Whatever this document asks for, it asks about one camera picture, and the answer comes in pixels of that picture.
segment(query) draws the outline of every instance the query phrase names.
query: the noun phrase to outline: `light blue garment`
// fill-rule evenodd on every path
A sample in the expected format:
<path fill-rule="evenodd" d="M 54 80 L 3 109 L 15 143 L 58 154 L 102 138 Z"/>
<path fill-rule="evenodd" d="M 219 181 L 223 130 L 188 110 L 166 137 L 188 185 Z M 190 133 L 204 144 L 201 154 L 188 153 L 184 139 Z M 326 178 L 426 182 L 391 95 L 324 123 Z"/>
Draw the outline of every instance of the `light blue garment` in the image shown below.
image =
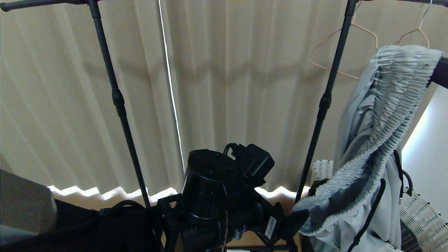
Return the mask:
<path fill-rule="evenodd" d="M 443 53 L 421 46 L 385 46 L 369 60 L 342 114 L 333 177 L 293 212 L 310 217 L 300 233 L 347 251 L 364 225 L 381 178 L 386 189 L 369 228 L 353 251 L 401 246 L 401 180 L 393 151 L 403 139 Z"/>

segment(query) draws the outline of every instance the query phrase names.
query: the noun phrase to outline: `white label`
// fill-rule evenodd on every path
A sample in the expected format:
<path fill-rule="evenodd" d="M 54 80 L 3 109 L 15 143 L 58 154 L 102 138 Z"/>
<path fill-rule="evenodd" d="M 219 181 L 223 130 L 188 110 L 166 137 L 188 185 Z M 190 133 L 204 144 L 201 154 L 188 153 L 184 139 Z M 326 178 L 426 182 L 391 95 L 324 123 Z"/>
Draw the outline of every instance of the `white label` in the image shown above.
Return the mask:
<path fill-rule="evenodd" d="M 274 217 L 269 218 L 269 222 L 267 223 L 266 232 L 264 232 L 264 235 L 267 236 L 269 239 L 272 237 L 272 233 L 274 233 L 274 228 L 276 227 L 277 220 Z"/>

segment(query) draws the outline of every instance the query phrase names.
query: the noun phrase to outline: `white wicker basket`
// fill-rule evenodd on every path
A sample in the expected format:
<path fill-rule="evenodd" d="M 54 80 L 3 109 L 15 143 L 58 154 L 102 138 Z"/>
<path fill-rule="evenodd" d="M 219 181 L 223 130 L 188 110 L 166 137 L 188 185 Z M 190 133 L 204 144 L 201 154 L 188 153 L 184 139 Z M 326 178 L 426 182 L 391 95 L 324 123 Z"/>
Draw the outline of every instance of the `white wicker basket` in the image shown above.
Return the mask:
<path fill-rule="evenodd" d="M 311 168 L 311 182 L 330 179 L 333 161 L 318 160 Z M 402 227 L 402 249 L 404 251 L 447 252 L 448 251 L 448 223 L 442 215 L 419 194 L 404 193 L 400 205 L 400 219 L 413 234 L 404 234 Z M 379 251 L 399 252 L 390 244 L 386 244 Z"/>

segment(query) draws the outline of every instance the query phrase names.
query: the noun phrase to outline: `wire hanger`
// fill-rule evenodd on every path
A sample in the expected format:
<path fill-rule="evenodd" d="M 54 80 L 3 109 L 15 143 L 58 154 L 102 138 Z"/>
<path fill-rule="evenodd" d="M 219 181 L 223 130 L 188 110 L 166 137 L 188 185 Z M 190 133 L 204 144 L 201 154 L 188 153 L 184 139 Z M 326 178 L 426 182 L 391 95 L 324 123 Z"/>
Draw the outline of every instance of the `wire hanger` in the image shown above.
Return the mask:
<path fill-rule="evenodd" d="M 431 2 L 429 3 L 429 5 L 428 5 L 428 8 L 426 9 L 426 11 L 425 11 L 425 13 L 423 14 L 423 16 L 422 16 L 422 20 L 420 21 L 420 25 L 418 26 L 418 28 L 417 29 L 415 29 L 415 30 L 412 30 L 412 31 L 410 31 L 410 32 L 408 32 L 408 33 L 405 33 L 403 36 L 401 36 L 401 38 L 395 43 L 395 44 L 398 44 L 406 35 L 409 35 L 409 34 L 411 34 L 411 33 L 414 33 L 414 32 L 416 32 L 416 31 L 418 31 L 418 32 L 420 32 L 420 34 L 423 36 L 423 38 L 426 40 L 426 48 L 429 48 L 429 40 L 428 40 L 428 38 L 426 37 L 426 35 L 425 35 L 425 33 L 422 31 L 422 24 L 423 24 L 423 19 L 425 18 L 425 15 L 426 15 L 426 13 L 428 12 L 428 10 L 429 10 L 429 8 L 431 7 L 431 4 L 432 4 L 432 0 L 431 0 Z"/>
<path fill-rule="evenodd" d="M 361 29 L 361 30 L 367 32 L 368 34 L 372 35 L 372 36 L 375 38 L 375 48 L 378 50 L 378 37 L 376 36 L 376 34 L 375 34 L 374 32 L 372 32 L 372 31 L 370 31 L 370 30 L 368 30 L 368 29 L 366 29 L 366 28 L 364 28 L 364 27 L 362 27 L 362 26 L 360 26 L 360 25 L 358 25 L 358 24 L 355 23 L 356 11 L 358 10 L 359 6 L 361 6 L 362 2 L 363 2 L 363 0 L 361 0 L 360 3 L 358 4 L 358 6 L 356 7 L 355 12 L 353 13 L 353 18 L 352 18 L 352 21 L 351 21 L 350 25 L 351 25 L 351 26 L 354 26 L 354 27 L 357 27 L 357 28 L 359 28 L 359 29 Z M 313 51 L 311 52 L 311 54 L 310 54 L 310 62 L 311 62 L 313 65 L 316 65 L 316 66 L 318 66 L 318 67 L 320 67 L 320 68 L 329 70 L 328 67 L 325 67 L 325 66 L 323 66 L 323 65 L 319 65 L 319 64 L 317 64 L 316 62 L 314 62 L 314 61 L 312 60 L 313 53 L 317 50 L 317 48 L 319 48 L 319 47 L 321 47 L 321 46 L 323 46 L 323 45 L 326 45 L 326 44 L 328 43 L 328 41 L 330 40 L 330 38 L 331 38 L 334 34 L 340 32 L 341 29 L 338 29 L 338 30 L 336 30 L 335 32 L 331 33 L 331 34 L 327 37 L 327 40 L 326 40 L 325 42 L 320 43 L 318 46 L 316 46 L 316 48 L 314 48 L 314 50 L 313 50 Z M 359 78 L 356 77 L 356 76 L 353 76 L 353 75 L 350 75 L 350 74 L 346 74 L 346 73 L 343 73 L 343 72 L 341 72 L 341 71 L 337 71 L 337 72 L 340 73 L 340 74 L 343 74 L 343 75 L 345 75 L 345 76 L 352 77 L 352 78 L 354 78 L 354 79 L 359 80 Z"/>

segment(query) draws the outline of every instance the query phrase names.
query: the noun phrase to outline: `beige curtain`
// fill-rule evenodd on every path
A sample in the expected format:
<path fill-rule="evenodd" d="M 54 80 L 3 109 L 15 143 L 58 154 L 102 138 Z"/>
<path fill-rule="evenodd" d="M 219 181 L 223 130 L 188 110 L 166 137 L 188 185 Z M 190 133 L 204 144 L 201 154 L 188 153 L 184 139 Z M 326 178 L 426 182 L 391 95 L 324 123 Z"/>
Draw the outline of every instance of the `beige curtain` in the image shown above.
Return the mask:
<path fill-rule="evenodd" d="M 271 153 L 276 165 L 267 176 L 268 191 L 280 185 L 296 190 L 328 77 L 309 63 L 310 52 L 340 28 L 345 5 L 162 1 L 171 90 L 157 2 L 101 1 L 149 194 L 181 191 L 181 150 L 186 164 L 191 150 L 222 151 L 229 142 L 254 143 Z M 356 20 L 383 46 L 415 29 L 426 7 L 369 1 Z M 446 52 L 447 14 L 447 8 L 432 6 L 423 25 L 431 47 Z M 2 169 L 59 189 L 137 190 L 88 7 L 60 4 L 0 18 Z M 337 38 L 314 60 L 330 66 Z M 424 40 L 414 33 L 402 43 Z M 374 52 L 370 35 L 352 28 L 340 69 L 360 75 Z M 333 158 L 339 117 L 355 83 L 336 78 L 314 159 Z"/>

